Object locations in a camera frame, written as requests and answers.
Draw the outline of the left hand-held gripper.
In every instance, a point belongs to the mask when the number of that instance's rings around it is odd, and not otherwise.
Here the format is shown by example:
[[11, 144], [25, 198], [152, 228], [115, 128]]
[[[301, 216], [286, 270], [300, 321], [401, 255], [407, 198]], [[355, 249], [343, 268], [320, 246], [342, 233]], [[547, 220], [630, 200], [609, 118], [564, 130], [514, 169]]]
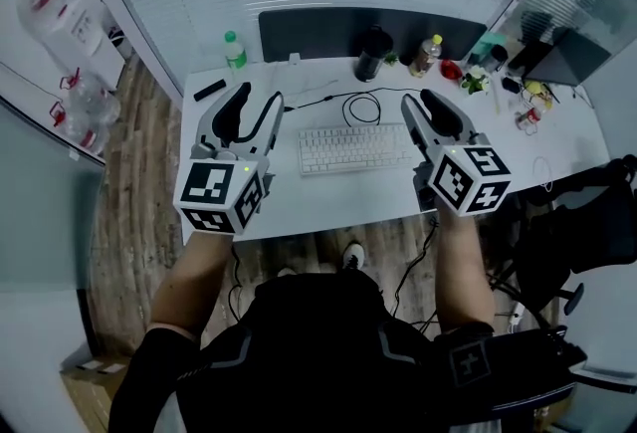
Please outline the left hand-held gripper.
[[274, 148], [285, 101], [276, 92], [266, 101], [251, 132], [239, 138], [241, 110], [252, 90], [244, 82], [223, 94], [200, 117], [191, 157], [178, 171], [173, 206], [197, 232], [241, 235], [269, 195]]

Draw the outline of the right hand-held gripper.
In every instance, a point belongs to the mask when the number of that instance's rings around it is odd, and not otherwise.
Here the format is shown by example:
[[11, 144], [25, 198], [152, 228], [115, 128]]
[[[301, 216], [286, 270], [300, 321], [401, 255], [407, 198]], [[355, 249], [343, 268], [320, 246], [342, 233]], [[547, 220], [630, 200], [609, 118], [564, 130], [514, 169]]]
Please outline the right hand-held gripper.
[[410, 94], [400, 103], [411, 140], [425, 159], [414, 169], [419, 209], [432, 210], [441, 199], [460, 217], [495, 211], [512, 183], [505, 162], [447, 98], [429, 89], [419, 97], [421, 104]]

